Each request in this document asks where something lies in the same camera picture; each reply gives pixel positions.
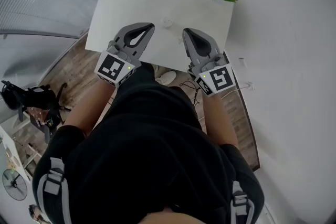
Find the floor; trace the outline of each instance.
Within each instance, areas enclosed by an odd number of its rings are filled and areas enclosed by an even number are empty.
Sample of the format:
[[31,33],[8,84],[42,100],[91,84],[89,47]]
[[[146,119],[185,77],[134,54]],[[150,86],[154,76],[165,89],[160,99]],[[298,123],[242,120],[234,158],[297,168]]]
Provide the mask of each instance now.
[[[93,70],[97,64],[99,53],[85,50],[86,37],[83,37],[51,70],[51,72],[44,78],[41,85],[49,84],[51,89],[57,92],[66,82],[67,88],[63,90],[60,103],[68,108],[73,108],[78,101],[85,95],[90,87],[98,80]],[[170,69],[160,67],[155,76],[159,77],[161,74]],[[177,71],[176,79],[169,86],[181,87],[189,98],[193,101],[195,97],[195,89],[191,77],[185,72]],[[222,93],[225,96],[233,90],[232,88]],[[202,106],[202,94],[199,90],[196,96],[197,104],[196,112],[200,119],[201,126],[205,130],[204,113]],[[232,92],[222,99],[223,105],[231,117],[232,124],[238,136],[239,148],[245,160],[252,169],[259,167],[259,159],[256,151],[256,144],[253,133],[250,129],[248,118],[245,113],[241,97],[239,93]],[[100,119],[108,110],[110,104],[107,104]],[[62,112],[62,117],[65,120],[68,112]],[[43,134],[34,129],[33,126],[28,125],[29,130],[23,129],[22,134],[15,134],[17,141],[22,144],[31,143],[40,153],[43,153],[47,147],[44,143]]]

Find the person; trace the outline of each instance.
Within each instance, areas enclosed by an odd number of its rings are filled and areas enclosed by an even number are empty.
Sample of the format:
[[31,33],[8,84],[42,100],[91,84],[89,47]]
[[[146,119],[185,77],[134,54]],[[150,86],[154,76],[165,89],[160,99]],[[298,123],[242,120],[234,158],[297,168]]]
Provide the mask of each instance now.
[[40,224],[50,224],[48,218],[38,209],[37,205],[29,205],[28,211],[33,221]]
[[[55,157],[65,164],[72,224],[230,223],[235,180],[254,203],[256,221],[263,191],[220,96],[203,96],[205,134],[184,91],[159,84],[152,65],[142,63],[94,127],[114,91],[99,80],[69,113],[36,167],[37,202]],[[62,223],[61,203],[45,202],[44,210]]]

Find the shoulder strap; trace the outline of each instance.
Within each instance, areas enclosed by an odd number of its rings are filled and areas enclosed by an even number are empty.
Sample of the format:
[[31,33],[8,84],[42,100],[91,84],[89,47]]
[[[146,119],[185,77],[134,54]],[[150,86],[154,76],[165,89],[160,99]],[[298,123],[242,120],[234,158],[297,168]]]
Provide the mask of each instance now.
[[238,181],[233,181],[232,196],[233,199],[230,203],[231,224],[251,224],[254,204],[248,199],[247,194],[243,192]]
[[37,188],[37,199],[43,213],[48,216],[44,207],[44,193],[52,194],[49,197],[55,199],[61,195],[63,223],[71,224],[70,209],[69,209],[69,189],[68,182],[64,178],[64,163],[61,159],[50,158],[51,169],[47,174],[41,177]]

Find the black shirt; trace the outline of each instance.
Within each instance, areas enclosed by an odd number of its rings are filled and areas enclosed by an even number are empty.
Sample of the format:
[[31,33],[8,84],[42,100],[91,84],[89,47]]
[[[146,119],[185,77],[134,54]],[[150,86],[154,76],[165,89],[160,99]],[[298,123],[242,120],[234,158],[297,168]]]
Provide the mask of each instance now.
[[[229,223],[234,180],[255,204],[254,221],[264,204],[239,150],[213,144],[184,97],[159,85],[119,95],[87,139],[77,127],[59,128],[34,174],[36,200],[50,157],[65,164],[72,224],[138,223],[165,206],[205,223]],[[61,205],[46,211],[57,223]]]

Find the small white object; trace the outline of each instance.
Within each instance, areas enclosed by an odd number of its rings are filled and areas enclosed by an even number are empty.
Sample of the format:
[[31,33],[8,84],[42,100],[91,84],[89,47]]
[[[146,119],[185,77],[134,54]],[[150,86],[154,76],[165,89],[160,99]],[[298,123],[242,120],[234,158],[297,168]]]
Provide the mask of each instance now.
[[156,79],[156,82],[158,82],[161,85],[167,86],[168,84],[172,83],[174,79],[176,78],[177,74],[175,71],[169,71],[159,78]]
[[239,58],[239,63],[242,67],[246,68],[245,58]]
[[164,28],[169,28],[169,27],[171,27],[173,25],[173,21],[172,20],[169,20],[167,17],[164,17],[163,19],[162,19],[162,26],[164,27]]

